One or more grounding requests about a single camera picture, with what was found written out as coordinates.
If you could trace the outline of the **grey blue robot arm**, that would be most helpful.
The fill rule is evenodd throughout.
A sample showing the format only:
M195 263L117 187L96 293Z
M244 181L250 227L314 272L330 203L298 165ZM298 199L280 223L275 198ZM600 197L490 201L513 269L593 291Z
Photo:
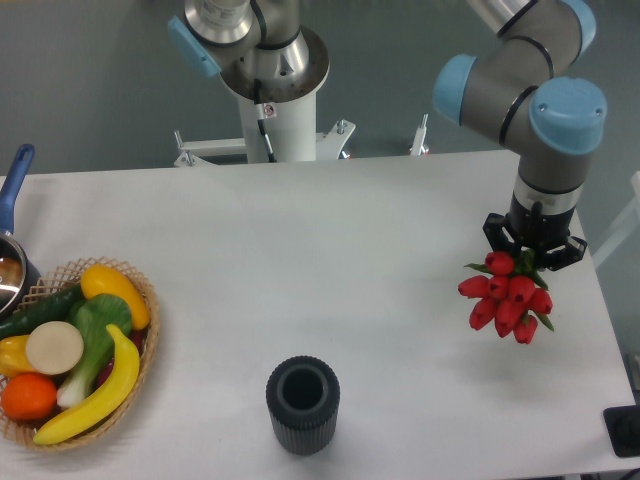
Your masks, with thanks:
M500 40L489 58L451 58L433 88L437 112L516 153L509 211L483 226L491 248L534 270L580 261L586 243L569 225L607 115L602 91L566 69L591 44L596 22L582 1L476 1ZM188 1L168 33L184 60L235 95L252 163L336 157L337 135L316 130L327 49L295 1Z

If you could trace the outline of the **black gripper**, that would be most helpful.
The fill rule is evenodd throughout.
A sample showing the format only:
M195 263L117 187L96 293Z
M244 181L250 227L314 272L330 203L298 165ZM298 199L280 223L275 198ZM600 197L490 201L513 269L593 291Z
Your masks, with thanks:
M482 230L493 252L532 248L536 270L558 271L581 261L587 250L584 239L569 235L574 211L547 214L537 202L525 207L513 196L507 216L489 213Z

